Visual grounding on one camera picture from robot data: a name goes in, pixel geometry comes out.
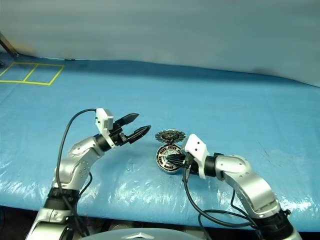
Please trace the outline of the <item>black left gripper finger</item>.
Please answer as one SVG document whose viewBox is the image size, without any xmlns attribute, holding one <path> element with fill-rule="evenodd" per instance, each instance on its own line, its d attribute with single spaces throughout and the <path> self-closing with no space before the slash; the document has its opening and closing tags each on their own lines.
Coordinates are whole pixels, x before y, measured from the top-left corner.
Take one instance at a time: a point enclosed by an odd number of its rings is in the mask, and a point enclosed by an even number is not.
<svg viewBox="0 0 320 240">
<path fill-rule="evenodd" d="M 136 142 L 137 140 L 144 137 L 149 132 L 150 128 L 151 128 L 151 125 L 146 125 L 146 126 L 142 126 L 142 127 L 138 128 L 132 134 L 125 137 L 124 143 L 132 144 L 132 143 Z"/>
<path fill-rule="evenodd" d="M 133 122 L 140 114 L 129 113 L 114 122 L 114 130 L 120 129 L 121 127 Z"/>
</svg>

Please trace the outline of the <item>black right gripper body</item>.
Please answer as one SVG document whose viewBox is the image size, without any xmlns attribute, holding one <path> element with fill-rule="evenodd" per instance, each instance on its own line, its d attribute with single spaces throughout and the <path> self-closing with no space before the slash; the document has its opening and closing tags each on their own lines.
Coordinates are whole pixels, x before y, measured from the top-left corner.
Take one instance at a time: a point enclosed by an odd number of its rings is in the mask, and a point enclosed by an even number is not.
<svg viewBox="0 0 320 240">
<path fill-rule="evenodd" d="M 186 175 L 193 174 L 198 175 L 199 174 L 199 166 L 198 163 L 195 161 L 195 158 L 190 153 L 185 154 L 185 169 L 183 173 Z"/>
</svg>

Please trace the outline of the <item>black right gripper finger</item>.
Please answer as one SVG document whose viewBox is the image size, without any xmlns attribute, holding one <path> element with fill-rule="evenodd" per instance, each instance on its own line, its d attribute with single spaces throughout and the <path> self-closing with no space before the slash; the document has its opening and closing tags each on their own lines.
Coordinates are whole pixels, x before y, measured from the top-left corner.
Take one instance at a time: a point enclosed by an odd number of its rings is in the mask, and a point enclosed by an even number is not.
<svg viewBox="0 0 320 240">
<path fill-rule="evenodd" d="M 168 163 L 173 164 L 175 166 L 185 166 L 186 165 L 186 156 L 182 153 L 180 154 L 170 154 L 166 156 L 166 160 Z"/>
</svg>

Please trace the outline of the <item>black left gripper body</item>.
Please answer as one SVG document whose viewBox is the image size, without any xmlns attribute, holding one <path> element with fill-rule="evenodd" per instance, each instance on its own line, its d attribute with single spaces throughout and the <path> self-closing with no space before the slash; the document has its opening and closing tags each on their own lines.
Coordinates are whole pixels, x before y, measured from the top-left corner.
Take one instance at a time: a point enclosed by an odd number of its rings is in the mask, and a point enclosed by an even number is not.
<svg viewBox="0 0 320 240">
<path fill-rule="evenodd" d="M 110 138 L 116 146 L 122 146 L 130 142 L 129 136 L 123 132 L 123 126 L 126 124 L 114 123 L 112 129 L 109 131 Z"/>
</svg>

